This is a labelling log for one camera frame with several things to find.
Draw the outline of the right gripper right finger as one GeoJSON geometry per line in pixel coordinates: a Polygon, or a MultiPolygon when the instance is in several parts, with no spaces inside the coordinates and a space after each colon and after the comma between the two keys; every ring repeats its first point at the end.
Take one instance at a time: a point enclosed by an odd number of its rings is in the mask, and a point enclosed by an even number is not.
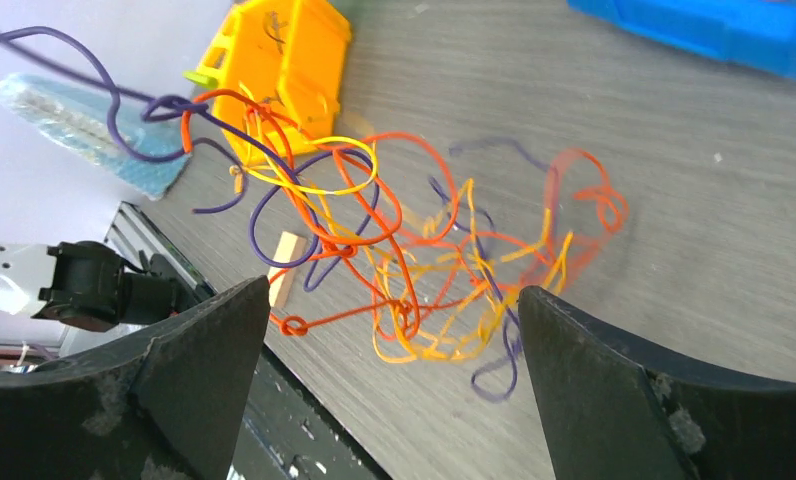
{"type": "Polygon", "coordinates": [[[695,359],[538,287],[521,338],[559,479],[796,479],[796,383],[695,359]]]}

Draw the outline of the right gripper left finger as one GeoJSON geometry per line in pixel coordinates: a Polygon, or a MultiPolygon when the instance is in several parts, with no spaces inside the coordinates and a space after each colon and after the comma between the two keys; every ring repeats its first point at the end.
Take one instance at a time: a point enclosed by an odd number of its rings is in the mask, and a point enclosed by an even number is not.
{"type": "Polygon", "coordinates": [[[265,277],[0,373],[0,479],[223,479],[267,329],[265,277]]]}

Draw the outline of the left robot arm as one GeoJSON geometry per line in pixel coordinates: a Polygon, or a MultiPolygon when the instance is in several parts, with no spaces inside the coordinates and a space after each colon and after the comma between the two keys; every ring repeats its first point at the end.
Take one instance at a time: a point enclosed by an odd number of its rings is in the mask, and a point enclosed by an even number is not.
{"type": "Polygon", "coordinates": [[[95,241],[0,243],[0,311],[91,332],[148,326],[203,300],[175,263],[141,250],[135,262],[95,241]]]}

